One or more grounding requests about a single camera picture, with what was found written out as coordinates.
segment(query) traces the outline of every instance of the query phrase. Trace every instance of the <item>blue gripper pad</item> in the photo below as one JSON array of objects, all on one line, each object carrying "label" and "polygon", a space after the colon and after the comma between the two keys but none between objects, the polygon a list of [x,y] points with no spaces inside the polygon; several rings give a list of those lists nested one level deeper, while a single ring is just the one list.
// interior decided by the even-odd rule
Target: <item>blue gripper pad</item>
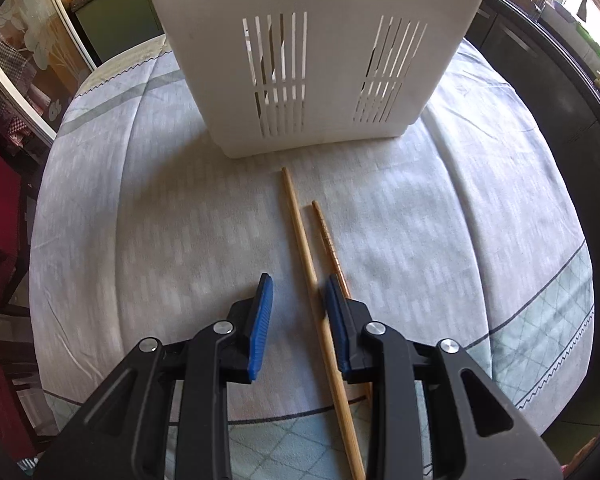
[{"label": "blue gripper pad", "polygon": [[336,352],[338,370],[344,375],[351,371],[349,337],[347,336],[342,315],[342,309],[346,307],[347,303],[340,290],[340,283],[337,277],[335,275],[330,276],[325,287],[324,309],[329,316],[329,325],[331,327],[331,337],[333,338],[333,348]]},{"label": "blue gripper pad", "polygon": [[273,305],[273,280],[268,274],[260,277],[258,290],[253,298],[252,308],[257,309],[253,329],[249,338],[249,362],[247,364],[247,373],[251,381],[254,381],[258,372],[262,368],[262,359],[264,357],[264,347],[267,342],[267,332],[269,330],[269,319],[271,317],[271,307]]}]

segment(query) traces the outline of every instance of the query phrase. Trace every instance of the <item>frosted glass panel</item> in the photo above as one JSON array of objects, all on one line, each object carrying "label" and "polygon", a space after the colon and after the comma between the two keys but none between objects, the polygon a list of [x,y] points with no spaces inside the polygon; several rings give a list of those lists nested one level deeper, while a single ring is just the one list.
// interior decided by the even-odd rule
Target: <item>frosted glass panel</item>
[{"label": "frosted glass panel", "polygon": [[[5,0],[0,7],[0,67],[55,131],[91,72],[52,0]],[[0,132],[17,146],[32,135],[6,108],[0,110]]]}]

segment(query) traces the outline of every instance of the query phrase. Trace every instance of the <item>slotted vent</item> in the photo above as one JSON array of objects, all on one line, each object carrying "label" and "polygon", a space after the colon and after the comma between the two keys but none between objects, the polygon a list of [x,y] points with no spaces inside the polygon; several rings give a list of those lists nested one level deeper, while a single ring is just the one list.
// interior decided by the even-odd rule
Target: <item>slotted vent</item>
[{"label": "slotted vent", "polygon": [[306,18],[292,12],[242,19],[263,137],[303,130]]},{"label": "slotted vent", "polygon": [[385,122],[416,56],[427,23],[381,16],[366,67],[354,122]]}]

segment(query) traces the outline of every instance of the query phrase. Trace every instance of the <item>cabinet handle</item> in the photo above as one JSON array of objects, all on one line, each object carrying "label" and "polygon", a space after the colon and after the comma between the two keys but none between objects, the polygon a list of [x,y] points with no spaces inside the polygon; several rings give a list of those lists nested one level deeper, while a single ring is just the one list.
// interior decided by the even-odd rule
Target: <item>cabinet handle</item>
[{"label": "cabinet handle", "polygon": [[538,54],[536,54],[534,52],[534,50],[528,46],[528,44],[526,44],[524,41],[522,41],[518,35],[513,32],[513,30],[511,30],[509,27],[505,27],[504,25],[500,25],[502,27],[502,30],[504,31],[504,33],[509,36],[513,41],[515,41],[517,44],[519,44],[519,46],[521,46],[522,48],[524,48],[529,54],[531,54],[533,57],[538,57]]}]

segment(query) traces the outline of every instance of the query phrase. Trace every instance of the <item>wooden chopstick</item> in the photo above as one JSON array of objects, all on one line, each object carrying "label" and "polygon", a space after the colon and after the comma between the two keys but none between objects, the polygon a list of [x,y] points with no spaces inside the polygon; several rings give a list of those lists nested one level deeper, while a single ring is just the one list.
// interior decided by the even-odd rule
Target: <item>wooden chopstick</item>
[{"label": "wooden chopstick", "polygon": [[315,327],[318,332],[318,341],[320,342],[320,349],[322,350],[322,358],[324,360],[331,397],[333,398],[336,416],[338,418],[342,442],[344,444],[347,460],[349,461],[351,477],[352,480],[365,480],[365,468],[360,455],[356,430],[353,426],[349,401],[347,400],[347,393],[344,389],[342,376],[338,370],[329,321],[327,320],[320,300],[318,277],[315,273],[314,261],[312,260],[311,250],[306,239],[304,224],[302,224],[296,190],[294,189],[291,175],[286,168],[282,168],[282,178],[285,183],[286,196],[289,202],[289,209],[291,210],[291,218],[296,233],[296,241],[298,242],[298,250],[300,251],[300,259],[302,260],[302,268],[304,269],[304,278],[309,292],[309,304],[311,305]]},{"label": "wooden chopstick", "polygon": [[[347,285],[347,280],[344,277],[344,272],[342,271],[342,267],[340,266],[340,261],[338,259],[338,255],[336,254],[336,247],[333,243],[333,238],[331,238],[331,233],[329,232],[329,227],[327,226],[327,221],[324,219],[324,215],[322,214],[322,209],[320,209],[320,204],[318,204],[317,200],[311,202],[311,205],[314,207],[315,215],[318,217],[318,223],[320,224],[320,234],[322,235],[322,243],[324,244],[324,249],[327,251],[329,258],[331,260],[331,265],[333,266],[333,271],[336,273],[338,277],[338,282],[340,283],[340,288],[342,289],[342,293],[344,297],[348,300],[352,300],[351,293],[349,291],[349,286]],[[371,383],[365,384],[365,395],[369,402],[372,401],[372,388]]]}]

